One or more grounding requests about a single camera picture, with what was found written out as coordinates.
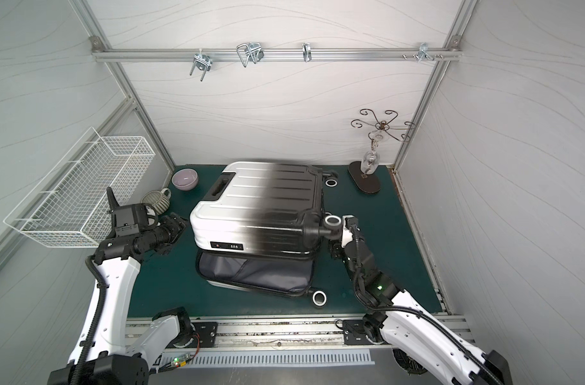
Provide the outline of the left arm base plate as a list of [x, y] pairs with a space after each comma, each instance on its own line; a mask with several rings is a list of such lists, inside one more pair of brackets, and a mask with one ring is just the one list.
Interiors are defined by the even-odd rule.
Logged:
[[217, 322], [192, 321], [191, 325], [193, 333], [190, 335], [186, 332], [180, 342], [170, 342], [167, 349], [196, 349], [197, 347], [211, 348], [215, 346]]

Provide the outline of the green table mat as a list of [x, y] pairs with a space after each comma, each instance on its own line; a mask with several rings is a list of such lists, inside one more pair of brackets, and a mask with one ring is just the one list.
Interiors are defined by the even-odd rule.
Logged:
[[[338, 184], [324, 190], [326, 210], [357, 217], [377, 267], [411, 292], [427, 311], [440, 312], [442, 308], [435, 288], [388, 169], [382, 166], [375, 173], [381, 181], [381, 189], [374, 195], [364, 194], [356, 187], [345, 165], [335, 166], [333, 170], [339, 175]], [[331, 258], [327, 246], [321, 248], [313, 276], [313, 285], [327, 295], [323, 308], [316, 308], [307, 297], [286, 298], [214, 287], [197, 274], [197, 253], [194, 234], [187, 229], [168, 255], [149, 254], [135, 282], [130, 317], [150, 318], [179, 306], [193, 317], [364, 311], [353, 295], [343, 262]]]

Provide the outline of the small metal hook clamp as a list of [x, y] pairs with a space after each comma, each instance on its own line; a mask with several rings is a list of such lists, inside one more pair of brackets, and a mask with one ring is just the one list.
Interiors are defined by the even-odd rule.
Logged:
[[302, 44], [302, 55], [305, 63], [309, 63], [312, 61], [312, 50], [309, 43]]

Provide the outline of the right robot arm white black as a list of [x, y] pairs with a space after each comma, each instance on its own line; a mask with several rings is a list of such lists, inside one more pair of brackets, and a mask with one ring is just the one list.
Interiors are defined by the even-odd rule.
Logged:
[[511, 384], [507, 360], [485, 352], [447, 328], [408, 290], [377, 267], [358, 218], [324, 219], [331, 253], [342, 260], [355, 298], [366, 308], [363, 328], [373, 344], [386, 344], [408, 372], [429, 372], [442, 384]]

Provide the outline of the metal bracket clamp right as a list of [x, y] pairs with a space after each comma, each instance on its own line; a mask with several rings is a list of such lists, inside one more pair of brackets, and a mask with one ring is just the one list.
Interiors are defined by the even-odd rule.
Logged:
[[417, 50], [416, 53], [414, 53], [413, 55], [402, 54], [402, 58], [404, 60], [412, 60], [413, 59], [417, 63], [424, 62], [424, 61], [436, 62], [436, 61], [443, 61], [444, 55], [431, 53], [430, 48], [427, 45], [427, 43], [422, 43], [419, 46], [419, 49]]

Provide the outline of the metal u-bolt clamp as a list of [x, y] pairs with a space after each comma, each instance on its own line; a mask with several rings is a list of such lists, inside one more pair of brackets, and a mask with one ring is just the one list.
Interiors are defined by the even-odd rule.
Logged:
[[265, 56], [260, 43], [241, 43], [236, 47], [236, 53], [243, 67], [247, 67], [249, 63], [257, 64]]
[[202, 51], [195, 54], [189, 75], [193, 75], [195, 72], [200, 72], [200, 81], [203, 82], [207, 73], [212, 69], [212, 59]]

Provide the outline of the white vent grille strip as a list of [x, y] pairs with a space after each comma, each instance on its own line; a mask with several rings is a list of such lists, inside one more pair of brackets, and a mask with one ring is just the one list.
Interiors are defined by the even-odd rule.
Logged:
[[296, 351], [203, 351], [180, 367], [257, 368], [257, 367], [348, 367], [374, 366], [369, 349]]

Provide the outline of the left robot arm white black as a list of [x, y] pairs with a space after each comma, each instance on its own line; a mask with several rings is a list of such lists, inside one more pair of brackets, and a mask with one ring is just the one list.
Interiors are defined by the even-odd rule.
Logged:
[[85, 260], [95, 287], [79, 339], [66, 366], [50, 373], [49, 384], [146, 384], [169, 344], [191, 343], [195, 328], [183, 307], [159, 312], [132, 345], [125, 343], [143, 255], [168, 253], [187, 226], [176, 213], [134, 223], [127, 215], [114, 216], [111, 237]]

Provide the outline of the metal U-bolt clamp left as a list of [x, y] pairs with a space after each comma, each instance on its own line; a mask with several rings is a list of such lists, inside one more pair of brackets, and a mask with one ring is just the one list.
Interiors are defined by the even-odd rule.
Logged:
[[207, 73], [212, 69], [212, 59], [202, 51], [195, 54], [189, 75], [193, 75], [195, 72], [200, 72], [200, 81], [203, 82]]

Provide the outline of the purple ceramic bowl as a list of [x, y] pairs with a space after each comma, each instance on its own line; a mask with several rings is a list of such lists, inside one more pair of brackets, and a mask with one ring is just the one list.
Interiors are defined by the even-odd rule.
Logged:
[[172, 176], [172, 184], [180, 191], [191, 191], [198, 185], [199, 175], [192, 168], [184, 168]]

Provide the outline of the aluminium cross rail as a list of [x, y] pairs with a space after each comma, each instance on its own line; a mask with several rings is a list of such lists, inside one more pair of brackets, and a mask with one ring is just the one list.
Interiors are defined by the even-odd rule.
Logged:
[[[310, 63], [336, 62], [396, 62], [404, 60], [402, 54], [413, 55], [419, 48], [316, 48], [311, 46]], [[100, 63], [190, 63], [195, 54], [202, 51], [214, 63], [240, 63], [235, 48], [227, 49], [111, 49], [94, 52]], [[263, 48], [263, 63], [304, 63], [302, 47]], [[462, 57], [460, 50], [430, 48], [433, 54], [444, 55], [443, 61], [456, 61]]]

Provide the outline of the striped ceramic mug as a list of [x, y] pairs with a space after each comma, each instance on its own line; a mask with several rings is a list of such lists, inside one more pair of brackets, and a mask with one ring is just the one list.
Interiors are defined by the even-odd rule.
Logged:
[[141, 202], [152, 206], [157, 215], [162, 215], [170, 207], [171, 195], [172, 191], [169, 188], [160, 191], [153, 190], [146, 194]]

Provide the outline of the clear wine glass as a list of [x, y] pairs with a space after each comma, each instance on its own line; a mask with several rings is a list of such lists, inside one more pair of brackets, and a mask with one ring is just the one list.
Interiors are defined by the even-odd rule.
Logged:
[[370, 139], [370, 150], [364, 155], [360, 165], [361, 173], [367, 176], [374, 174], [380, 164], [380, 155], [377, 148], [384, 139], [382, 132], [379, 130], [369, 133], [368, 137]]

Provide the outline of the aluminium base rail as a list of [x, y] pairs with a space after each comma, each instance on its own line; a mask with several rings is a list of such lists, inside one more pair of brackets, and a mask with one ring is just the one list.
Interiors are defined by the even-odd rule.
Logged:
[[278, 316], [227, 316], [194, 318], [214, 322], [208, 333], [208, 348], [231, 350], [293, 350], [346, 348], [350, 333], [345, 320], [357, 321], [361, 314], [297, 314]]

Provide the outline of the black metal hook stand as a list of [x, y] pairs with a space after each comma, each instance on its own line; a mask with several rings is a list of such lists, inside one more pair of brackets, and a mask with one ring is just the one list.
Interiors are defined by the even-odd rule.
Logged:
[[[350, 122], [350, 125], [356, 129], [368, 128], [369, 131], [367, 136], [369, 133], [375, 130], [381, 131], [384, 139], [379, 144], [387, 141], [388, 139], [393, 139], [399, 144], [407, 144], [411, 141], [411, 129], [415, 128], [416, 124], [412, 121], [405, 121], [401, 128], [391, 128], [390, 125], [399, 117], [399, 113], [395, 110], [385, 110], [384, 115], [386, 118], [378, 118], [375, 111], [370, 108], [361, 109], [359, 114], [362, 116], [362, 119], [354, 119]], [[379, 178], [375, 175], [377, 169], [374, 174], [369, 176], [362, 174], [360, 170], [362, 159], [360, 161], [354, 161], [349, 164], [349, 175], [351, 176], [354, 184], [362, 193], [368, 195], [379, 193], [382, 185]]]

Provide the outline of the silver black hardshell suitcase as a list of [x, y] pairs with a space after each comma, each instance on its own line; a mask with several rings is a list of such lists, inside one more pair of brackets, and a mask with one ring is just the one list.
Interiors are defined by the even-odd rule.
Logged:
[[338, 174], [312, 165], [238, 161], [228, 165], [190, 213], [196, 271], [216, 287], [327, 303], [313, 286], [325, 240], [342, 219], [325, 209]]

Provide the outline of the metal U-bolt clamp middle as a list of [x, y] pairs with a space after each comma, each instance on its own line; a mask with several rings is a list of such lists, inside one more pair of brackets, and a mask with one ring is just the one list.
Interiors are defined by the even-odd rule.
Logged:
[[260, 43], [241, 43], [236, 47], [236, 53], [243, 67], [247, 67], [249, 63], [257, 64], [265, 56]]

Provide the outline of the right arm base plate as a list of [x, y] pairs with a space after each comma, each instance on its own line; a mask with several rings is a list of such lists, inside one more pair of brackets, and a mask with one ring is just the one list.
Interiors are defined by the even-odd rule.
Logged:
[[345, 346], [378, 346], [382, 343], [371, 341], [361, 319], [342, 319], [336, 322], [336, 327], [342, 331]]

